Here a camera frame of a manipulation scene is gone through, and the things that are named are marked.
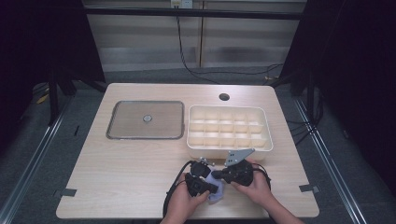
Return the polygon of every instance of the black cable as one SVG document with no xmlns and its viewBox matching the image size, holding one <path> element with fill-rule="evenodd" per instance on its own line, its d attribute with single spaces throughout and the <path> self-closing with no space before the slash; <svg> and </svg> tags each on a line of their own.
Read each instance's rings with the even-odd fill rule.
<svg viewBox="0 0 396 224">
<path fill-rule="evenodd" d="M 189 71 L 190 74 L 191 74 L 192 76 L 196 77 L 196 78 L 200 78 L 200 79 L 203 79 L 203 80 L 206 80 L 206 81 L 210 81 L 210 82 L 215 83 L 215 84 L 220 84 L 220 83 L 218 83 L 217 81 L 214 81 L 214 80 L 211 80 L 211 79 L 208 79 L 208 78 L 205 78 L 205 77 L 198 77 L 197 75 L 208 75 L 208 74 L 236 74 L 236 75 L 245 75 L 245 76 L 255 76 L 255 75 L 261 75 L 261 74 L 267 74 L 267 76 L 266 76 L 266 77 L 267 77 L 266 82 L 268 82 L 268 80 L 269 80 L 269 72 L 272 71 L 272 70 L 274 70 L 274 69 L 276 69 L 277 67 L 283 65 L 283 63 L 271 64 L 271 65 L 267 66 L 267 68 L 266 68 L 265 71 L 255 72 L 255 73 L 216 72 L 216 71 L 214 71 L 214 72 L 195 72 L 195 71 L 192 71 L 192 70 L 190 70 L 190 68 L 187 66 L 186 60 L 185 60 L 185 58 L 184 58 L 183 45 L 182 45 L 182 42 L 181 42 L 180 19 L 179 19 L 179 17 L 176 17 L 176 19 L 177 19 L 177 33 L 178 33 L 178 43 L 179 43 L 179 51 L 180 51 L 180 58 L 181 58 L 181 61 L 182 61 L 182 63 L 183 63 L 183 66 L 187 69 L 187 71 Z"/>
<path fill-rule="evenodd" d="M 300 124 L 300 125 L 297 126 L 296 128 L 289 129 L 289 131 L 290 131 L 290 132 L 293 132 L 293 131 L 296 131 L 296 130 L 299 130 L 299 129 L 303 128 L 304 126 L 306 126 L 306 125 L 305 125 L 305 124 Z"/>
<path fill-rule="evenodd" d="M 286 119 L 286 122 L 287 123 L 296 123 L 296 124 L 307 124 L 308 123 L 305 121 L 294 121 L 294 120 L 289 120 L 289 119 Z"/>
<path fill-rule="evenodd" d="M 183 174 L 183 171 L 186 169 L 186 167 L 187 167 L 189 164 L 193 164 L 194 162 L 195 162 L 195 161 L 188 161 L 188 162 L 186 162 L 186 164 L 183 165 L 183 167 L 181 168 L 180 172 L 178 173 L 178 175 L 177 175 L 175 181 L 173 182 L 171 188 L 169 189 L 168 192 L 166 192 L 166 198 L 165 198 L 165 200 L 164 200 L 164 202 L 163 202 L 163 217 L 166 216 L 166 213 L 167 213 L 167 211 L 168 211 L 168 204 L 169 204 L 169 201 L 171 200 L 171 197 L 172 197 L 173 192 L 174 192 L 175 189 L 177 188 L 178 184 L 180 184 L 180 183 L 183 182 L 183 181 L 181 181 L 181 182 L 177 183 L 178 180 L 180 179 L 181 174 Z"/>
<path fill-rule="evenodd" d="M 309 135 L 311 134 L 314 130 L 316 130 L 316 128 L 313 128 L 312 130 L 310 130 L 308 133 L 306 133 L 298 142 L 296 142 L 294 145 L 298 146 L 301 142 L 303 142 L 303 140 Z"/>
<path fill-rule="evenodd" d="M 311 134 L 313 131 L 315 131 L 317 129 L 321 119 L 323 118 L 323 113 L 324 113 L 324 111 L 323 111 L 323 98 L 324 98 L 323 94 L 321 92 L 319 92 L 318 104 L 317 104 L 317 108 L 316 108 L 316 112 L 317 113 L 316 113 L 316 115 L 314 117 L 314 120 L 312 120 L 313 128 L 311 130 L 309 130 L 308 133 L 306 133 L 299 141 L 297 141 L 294 144 L 295 146 L 298 146 L 309 134 Z"/>
</svg>

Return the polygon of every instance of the plastic container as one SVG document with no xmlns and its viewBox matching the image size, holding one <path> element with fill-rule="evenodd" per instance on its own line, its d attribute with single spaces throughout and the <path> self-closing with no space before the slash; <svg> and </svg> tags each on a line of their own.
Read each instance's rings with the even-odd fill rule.
<svg viewBox="0 0 396 224">
<path fill-rule="evenodd" d="M 229 150 L 255 148 L 249 157 L 262 160 L 273 142 L 265 112 L 258 107 L 193 105 L 187 145 L 194 158 L 226 159 Z"/>
</svg>

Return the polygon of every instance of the gray floor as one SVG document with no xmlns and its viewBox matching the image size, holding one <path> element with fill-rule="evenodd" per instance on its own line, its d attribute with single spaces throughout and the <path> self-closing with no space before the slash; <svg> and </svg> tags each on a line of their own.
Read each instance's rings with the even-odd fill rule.
<svg viewBox="0 0 396 224">
<path fill-rule="evenodd" d="M 200 71 L 229 71 L 230 69 L 211 68 Z M 265 68 L 235 68 L 233 72 L 254 73 Z M 269 77 L 276 77 L 278 70 L 270 72 Z M 232 73 L 197 75 L 220 84 L 262 85 L 266 82 L 262 73 L 259 75 L 241 75 Z M 189 74 L 185 69 L 158 71 L 136 71 L 107 73 L 111 82 L 137 83 L 205 83 L 214 84 Z M 91 128 L 97 108 L 103 94 L 84 84 L 77 83 L 78 92 L 71 99 L 70 106 L 64 112 L 62 124 L 54 136 L 44 160 L 35 174 L 29 189 L 12 219 L 12 223 L 157 223 L 159 220 L 61 220 L 55 211 L 59 199 L 53 197 L 56 189 L 63 189 L 68 181 L 78 154 Z M 295 97 L 289 92 L 289 85 L 276 88 L 276 95 L 287 120 L 301 122 L 295 104 Z M 7 148 L 0 159 L 0 205 L 3 206 L 9 194 L 14 190 L 27 163 L 32 158 L 41 137 L 47 130 L 49 121 L 49 102 L 41 105 L 35 99 L 26 111 L 19 134 Z M 295 142 L 307 133 L 300 123 L 289 122 L 290 132 Z M 343 126 L 337 121 L 330 108 L 324 106 L 324 116 L 318 125 L 332 158 L 356 198 L 367 223 L 396 222 L 396 202 L 378 175 L 364 161 L 359 149 L 352 140 L 345 138 Z M 320 214 L 314 218 L 303 218 L 306 223 L 353 223 L 345 204 L 339 195 L 328 170 L 323 164 L 318 150 L 308 135 L 298 146 L 308 180 L 318 186 L 316 193 Z M 190 223 L 240 223 L 241 220 L 193 220 Z M 265 223 L 265 220 L 244 220 L 246 223 Z"/>
</svg>

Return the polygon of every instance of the wall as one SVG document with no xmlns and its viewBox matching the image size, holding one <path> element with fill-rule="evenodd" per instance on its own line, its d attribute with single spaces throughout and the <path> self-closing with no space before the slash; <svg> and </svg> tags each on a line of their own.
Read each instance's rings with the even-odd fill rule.
<svg viewBox="0 0 396 224">
<path fill-rule="evenodd" d="M 170 1 L 85 0 L 85 6 L 170 7 Z M 193 1 L 193 8 L 302 12 L 305 1 Z M 173 17 L 89 15 L 102 66 L 108 71 L 180 68 Z M 297 21 L 180 18 L 188 67 L 283 63 Z"/>
</svg>

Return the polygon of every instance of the black tape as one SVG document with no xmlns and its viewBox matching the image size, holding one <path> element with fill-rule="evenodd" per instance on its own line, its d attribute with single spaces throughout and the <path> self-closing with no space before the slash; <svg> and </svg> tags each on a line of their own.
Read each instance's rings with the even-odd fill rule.
<svg viewBox="0 0 396 224">
<path fill-rule="evenodd" d="M 76 192 L 76 189 L 57 189 L 52 196 L 55 198 L 62 198 L 63 196 L 74 197 Z"/>
<path fill-rule="evenodd" d="M 307 192 L 307 191 L 311 191 L 311 190 L 312 190 L 313 193 L 320 192 L 318 186 L 311 186 L 309 184 L 308 185 L 301 185 L 301 186 L 299 186 L 299 188 L 300 188 L 301 192 Z"/>
</svg>

